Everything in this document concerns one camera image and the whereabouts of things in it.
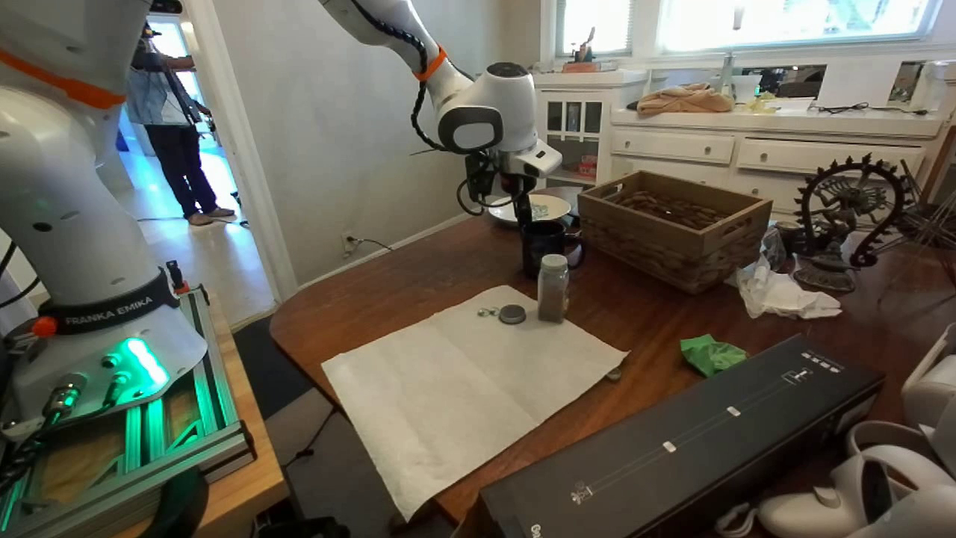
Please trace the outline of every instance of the wooden floor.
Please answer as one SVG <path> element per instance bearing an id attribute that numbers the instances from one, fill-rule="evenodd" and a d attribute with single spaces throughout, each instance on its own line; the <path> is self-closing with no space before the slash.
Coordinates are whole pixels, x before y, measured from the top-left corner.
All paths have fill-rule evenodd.
<path id="1" fill-rule="evenodd" d="M 202 143 L 202 170 L 218 203 L 235 210 L 238 219 L 200 230 L 181 221 L 180 203 L 151 155 L 132 140 L 118 161 L 132 188 L 117 198 L 141 221 L 154 261 L 175 261 L 189 283 L 211 289 L 232 333 L 274 310 L 256 243 L 241 225 L 235 183 L 218 146 Z"/>

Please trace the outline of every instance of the doorway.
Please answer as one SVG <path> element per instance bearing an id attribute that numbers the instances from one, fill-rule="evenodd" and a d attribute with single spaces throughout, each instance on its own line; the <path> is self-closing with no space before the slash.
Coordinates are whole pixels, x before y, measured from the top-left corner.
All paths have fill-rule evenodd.
<path id="1" fill-rule="evenodd" d="M 181 58 L 184 40 L 180 32 L 180 16 L 150 16 L 151 40 L 159 52 Z M 181 71 L 181 88 L 202 101 L 200 85 L 192 71 Z M 215 131 L 200 129 L 202 170 L 218 206 L 235 210 L 232 221 L 209 227 L 189 227 L 181 210 L 162 176 L 159 159 L 150 146 L 144 125 L 118 113 L 117 152 L 124 168 L 127 186 L 117 192 L 118 203 L 138 219 L 150 252 L 166 264 L 175 261 L 189 283 L 202 283 L 218 301 L 218 313 L 229 328 L 241 328 L 274 310 L 274 289 L 262 270 L 259 249 L 247 230 L 241 198 L 232 179 L 229 159 Z"/>

